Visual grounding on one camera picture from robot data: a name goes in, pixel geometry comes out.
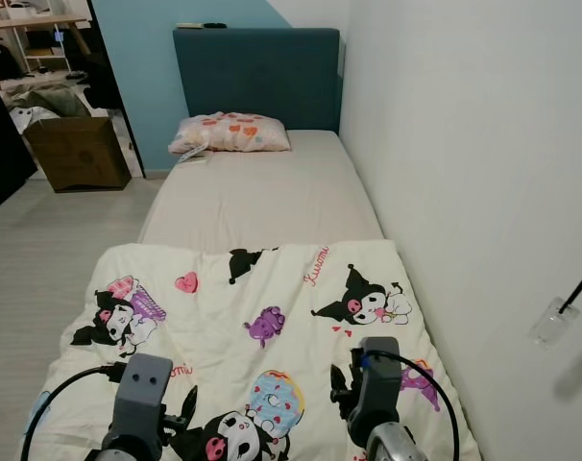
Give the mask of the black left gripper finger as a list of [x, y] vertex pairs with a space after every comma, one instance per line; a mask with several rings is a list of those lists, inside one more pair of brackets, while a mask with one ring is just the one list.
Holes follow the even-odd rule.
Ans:
[[193, 426], [193, 418], [196, 412], [196, 403], [198, 403], [199, 387], [193, 386], [189, 394], [182, 400], [180, 416], [174, 417], [174, 436], [184, 434], [199, 433], [198, 427]]

